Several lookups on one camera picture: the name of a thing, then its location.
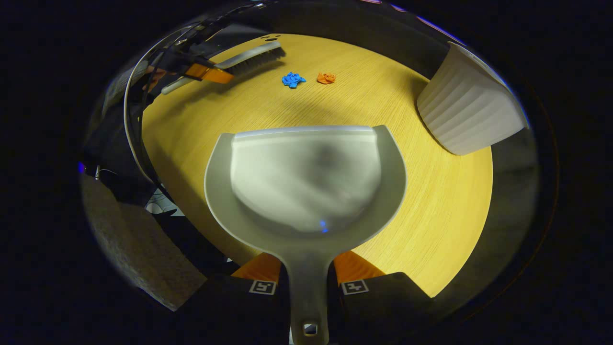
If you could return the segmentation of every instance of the white trash can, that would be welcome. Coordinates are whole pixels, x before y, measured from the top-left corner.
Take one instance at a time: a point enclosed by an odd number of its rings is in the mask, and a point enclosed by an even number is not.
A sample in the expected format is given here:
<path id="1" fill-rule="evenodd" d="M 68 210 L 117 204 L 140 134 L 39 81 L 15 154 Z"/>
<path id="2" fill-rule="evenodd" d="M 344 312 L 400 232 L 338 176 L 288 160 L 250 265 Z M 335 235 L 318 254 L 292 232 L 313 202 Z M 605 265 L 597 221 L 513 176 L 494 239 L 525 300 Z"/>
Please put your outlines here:
<path id="1" fill-rule="evenodd" d="M 449 53 L 417 98 L 419 114 L 438 142 L 466 155 L 528 127 L 521 105 L 496 72 L 448 43 Z"/>

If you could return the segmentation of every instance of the wood grain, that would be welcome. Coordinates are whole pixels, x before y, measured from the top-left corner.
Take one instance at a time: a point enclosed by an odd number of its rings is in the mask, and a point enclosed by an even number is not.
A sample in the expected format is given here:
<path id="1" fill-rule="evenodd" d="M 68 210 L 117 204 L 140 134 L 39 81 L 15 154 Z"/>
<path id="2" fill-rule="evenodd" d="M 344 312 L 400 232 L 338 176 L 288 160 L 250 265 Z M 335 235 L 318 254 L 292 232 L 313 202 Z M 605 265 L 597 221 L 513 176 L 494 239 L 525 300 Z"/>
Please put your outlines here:
<path id="1" fill-rule="evenodd" d="M 386 125 L 402 151 L 408 189 L 400 212 L 354 251 L 386 273 L 405 272 L 431 297 L 466 262 L 479 239 L 492 193 L 492 153 L 465 156 L 442 148 L 416 111 L 428 80 L 385 56 L 344 42 L 281 34 L 287 56 L 226 85 L 192 82 L 155 99 L 143 116 L 153 165 L 189 220 L 239 265 L 259 252 L 227 234 L 204 197 L 204 172 L 221 133 L 311 125 Z M 254 39 L 222 61 L 265 43 Z M 283 86 L 288 72 L 306 78 Z M 318 72 L 337 81 L 317 83 Z"/>

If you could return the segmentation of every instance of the dustpan handle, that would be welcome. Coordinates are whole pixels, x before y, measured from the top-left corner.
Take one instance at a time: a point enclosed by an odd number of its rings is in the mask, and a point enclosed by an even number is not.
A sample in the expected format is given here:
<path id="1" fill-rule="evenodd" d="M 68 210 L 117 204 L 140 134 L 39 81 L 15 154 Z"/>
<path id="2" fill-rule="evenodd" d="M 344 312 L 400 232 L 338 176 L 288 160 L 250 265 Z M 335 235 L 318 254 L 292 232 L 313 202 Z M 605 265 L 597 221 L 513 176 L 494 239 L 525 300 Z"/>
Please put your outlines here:
<path id="1" fill-rule="evenodd" d="M 329 341 L 327 276 L 332 259 L 301 255 L 286 261 L 294 344 L 326 345 Z M 317 333 L 306 334 L 305 325 L 316 325 Z"/>

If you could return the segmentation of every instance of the brush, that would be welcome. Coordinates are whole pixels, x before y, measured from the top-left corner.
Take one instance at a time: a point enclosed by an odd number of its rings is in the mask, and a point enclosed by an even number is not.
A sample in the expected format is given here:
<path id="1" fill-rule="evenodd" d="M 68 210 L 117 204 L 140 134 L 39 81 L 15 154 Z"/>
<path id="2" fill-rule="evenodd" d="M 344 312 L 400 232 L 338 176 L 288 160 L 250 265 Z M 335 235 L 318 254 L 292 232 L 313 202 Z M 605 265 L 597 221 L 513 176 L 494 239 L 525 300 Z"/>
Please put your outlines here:
<path id="1" fill-rule="evenodd" d="M 232 74 L 233 76 L 240 76 L 283 56 L 285 56 L 285 51 L 283 48 L 281 48 L 281 44 L 279 42 L 271 42 L 249 49 L 229 58 L 226 61 L 215 64 L 215 68 L 221 69 L 224 72 Z M 174 90 L 192 81 L 194 81 L 194 79 L 185 77 L 177 79 L 162 88 L 162 94 L 168 95 Z"/>

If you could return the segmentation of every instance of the gray dustpan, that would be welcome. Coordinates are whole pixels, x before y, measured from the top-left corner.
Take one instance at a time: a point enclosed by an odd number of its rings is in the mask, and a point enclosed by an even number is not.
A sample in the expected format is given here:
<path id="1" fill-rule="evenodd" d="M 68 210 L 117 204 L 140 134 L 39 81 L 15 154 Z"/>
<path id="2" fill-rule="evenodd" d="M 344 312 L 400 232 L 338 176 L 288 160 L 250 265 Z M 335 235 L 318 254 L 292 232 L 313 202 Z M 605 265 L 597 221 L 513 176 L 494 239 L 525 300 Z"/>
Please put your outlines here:
<path id="1" fill-rule="evenodd" d="M 404 160 L 385 126 L 222 134 L 204 192 L 219 224 L 283 262 L 294 342 L 327 344 L 328 267 L 381 231 L 405 195 Z M 306 334 L 305 325 L 316 325 Z"/>

